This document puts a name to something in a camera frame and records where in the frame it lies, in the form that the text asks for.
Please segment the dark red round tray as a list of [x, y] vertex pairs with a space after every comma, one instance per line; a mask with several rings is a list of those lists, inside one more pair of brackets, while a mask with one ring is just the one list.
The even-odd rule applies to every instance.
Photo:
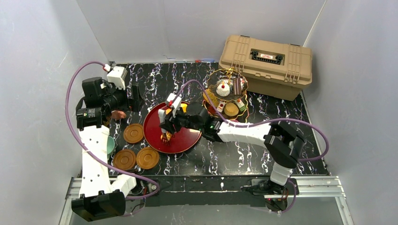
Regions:
[[174, 133], [168, 143], [164, 143], [161, 140], [162, 132], [159, 127], [159, 109], [165, 110], [167, 114], [171, 112], [165, 103], [158, 104], [149, 111], [143, 124], [144, 137], [152, 148], [161, 153], [177, 154], [190, 149], [199, 141], [201, 137], [199, 131], [182, 128], [179, 132]]

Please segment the large brown cookie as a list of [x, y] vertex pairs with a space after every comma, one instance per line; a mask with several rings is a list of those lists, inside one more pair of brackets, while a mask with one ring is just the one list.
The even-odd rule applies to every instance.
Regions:
[[213, 103], [214, 106], [218, 106], [219, 100], [215, 97], [214, 93], [210, 91], [210, 89], [205, 90], [203, 98], [209, 105]]

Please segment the mint green cup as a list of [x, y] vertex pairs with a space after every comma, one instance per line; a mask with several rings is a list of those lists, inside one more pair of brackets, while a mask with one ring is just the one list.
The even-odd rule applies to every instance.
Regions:
[[115, 140], [113, 137], [108, 136], [107, 137], [107, 155], [111, 155], [115, 150]]

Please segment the orange muffin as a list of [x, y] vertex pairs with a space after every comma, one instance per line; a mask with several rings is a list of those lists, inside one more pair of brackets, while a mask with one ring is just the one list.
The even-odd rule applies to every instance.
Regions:
[[234, 103], [227, 103], [223, 112], [228, 117], [236, 117], [239, 114], [239, 108]]

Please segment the white cream puff with cherry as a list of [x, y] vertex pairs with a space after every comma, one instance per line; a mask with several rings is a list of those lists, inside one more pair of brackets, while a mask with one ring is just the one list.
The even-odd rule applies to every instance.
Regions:
[[226, 97], [230, 94], [230, 86], [226, 82], [221, 82], [216, 88], [216, 93], [221, 97]]

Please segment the three-tier glass cake stand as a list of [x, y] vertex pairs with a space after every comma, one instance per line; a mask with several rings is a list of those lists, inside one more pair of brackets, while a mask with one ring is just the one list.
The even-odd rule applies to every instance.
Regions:
[[238, 121], [247, 113], [248, 82], [233, 67], [214, 71], [207, 80], [202, 105], [208, 113], [228, 120]]

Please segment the small decorated white cake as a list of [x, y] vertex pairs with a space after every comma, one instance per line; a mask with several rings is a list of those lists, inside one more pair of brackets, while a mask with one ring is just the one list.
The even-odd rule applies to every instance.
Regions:
[[246, 110], [246, 105], [243, 103], [241, 99], [235, 100], [235, 104], [237, 105], [240, 112], [244, 112]]

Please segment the chocolate layered cake slice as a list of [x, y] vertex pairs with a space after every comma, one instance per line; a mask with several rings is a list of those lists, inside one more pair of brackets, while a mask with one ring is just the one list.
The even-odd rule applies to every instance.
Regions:
[[242, 81], [239, 77], [233, 79], [233, 93], [236, 96], [240, 96], [242, 94]]

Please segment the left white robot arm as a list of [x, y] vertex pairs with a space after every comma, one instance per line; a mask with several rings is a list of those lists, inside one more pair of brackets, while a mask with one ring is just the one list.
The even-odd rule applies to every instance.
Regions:
[[129, 99], [124, 78], [94, 77], [82, 82], [84, 97], [76, 105], [77, 140], [82, 149], [82, 182], [74, 213], [88, 222], [122, 216], [126, 197], [137, 186], [133, 176], [120, 174], [110, 181], [107, 143], [112, 111], [138, 111], [142, 98]]

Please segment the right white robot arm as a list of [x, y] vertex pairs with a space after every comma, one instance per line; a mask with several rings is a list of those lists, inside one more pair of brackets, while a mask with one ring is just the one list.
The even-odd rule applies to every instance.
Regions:
[[185, 110], [172, 108], [170, 112], [158, 110], [162, 140], [182, 128], [200, 131], [211, 142], [243, 142], [267, 149], [274, 160], [270, 175], [271, 183], [284, 186], [293, 169], [297, 167], [299, 156], [305, 144], [304, 137], [287, 122], [277, 121], [269, 124], [254, 125], [223, 121], [207, 112], [199, 103], [189, 104]]

